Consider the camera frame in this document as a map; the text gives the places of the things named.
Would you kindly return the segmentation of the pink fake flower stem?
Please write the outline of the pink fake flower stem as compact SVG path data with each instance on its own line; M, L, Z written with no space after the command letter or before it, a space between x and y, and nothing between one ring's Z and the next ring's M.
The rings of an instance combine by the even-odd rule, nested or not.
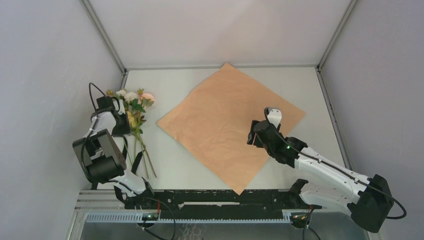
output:
M145 92L144 89L139 89L137 91L138 96L139 96L139 101L138 103L141 104L141 106L145 109L148 107L151 107L154 103L155 103L155 98L154 96L149 93L149 92Z

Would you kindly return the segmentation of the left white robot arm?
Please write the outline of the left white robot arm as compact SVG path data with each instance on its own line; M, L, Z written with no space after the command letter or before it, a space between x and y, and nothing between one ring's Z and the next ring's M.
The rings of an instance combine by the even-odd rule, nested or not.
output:
M136 175L144 153L136 153L131 167L127 166L129 152L125 134L130 132L130 126L126 115L114 107L106 107L97 109L91 120L87 134L72 143L87 180L93 185L112 184L115 197L126 209L149 209L156 205L157 196L151 185ZM123 138L122 149L114 137Z

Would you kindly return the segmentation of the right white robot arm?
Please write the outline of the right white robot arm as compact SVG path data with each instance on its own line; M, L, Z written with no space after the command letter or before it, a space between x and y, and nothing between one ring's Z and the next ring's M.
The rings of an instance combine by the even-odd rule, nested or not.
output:
M267 120L251 122L248 145L263 148L278 163L307 172L326 185L298 179L289 194L295 208L305 204L324 207L351 217L362 229L378 233L395 201L387 180L375 174L368 177L323 157L295 137L283 137Z

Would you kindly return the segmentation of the yellow fake flower stem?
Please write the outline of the yellow fake flower stem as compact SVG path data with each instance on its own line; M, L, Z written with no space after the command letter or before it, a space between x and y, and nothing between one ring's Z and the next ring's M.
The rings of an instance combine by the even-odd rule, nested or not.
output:
M129 121L129 126L131 129L131 134L135 138L134 148L136 148L137 145L140 146L140 153L142 153L141 159L143 160L145 175L149 179L150 178L149 172L151 172L152 178L157 179L158 176L157 176L156 170L150 158L150 154L147 150L147 146L142 137L143 135L142 125L146 122L145 116L143 115L142 112L139 112L139 111L133 111L133 112L127 111L126 113L128 114L128 121Z

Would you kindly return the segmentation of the orange wrapping paper sheet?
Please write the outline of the orange wrapping paper sheet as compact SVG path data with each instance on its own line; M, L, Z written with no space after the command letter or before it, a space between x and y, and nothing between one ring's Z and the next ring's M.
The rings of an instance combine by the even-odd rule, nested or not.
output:
M282 112L281 132L288 134L305 112L229 63L205 79L158 125L235 193L241 194L268 160L247 144L253 120L264 109Z

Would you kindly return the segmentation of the white fake flower stem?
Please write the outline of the white fake flower stem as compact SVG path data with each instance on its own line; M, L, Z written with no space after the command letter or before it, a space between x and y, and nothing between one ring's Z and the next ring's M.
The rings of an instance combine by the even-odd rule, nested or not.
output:
M139 95L137 93L126 91L125 89L118 90L116 95L127 103L131 103L132 101L139 99Z

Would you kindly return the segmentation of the peach fake flower stem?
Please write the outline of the peach fake flower stem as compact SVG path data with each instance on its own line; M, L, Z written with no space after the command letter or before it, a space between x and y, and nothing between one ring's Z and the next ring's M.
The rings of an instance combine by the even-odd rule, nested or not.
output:
M107 90L105 94L106 96L111 98L115 97L115 92L113 92L112 90Z

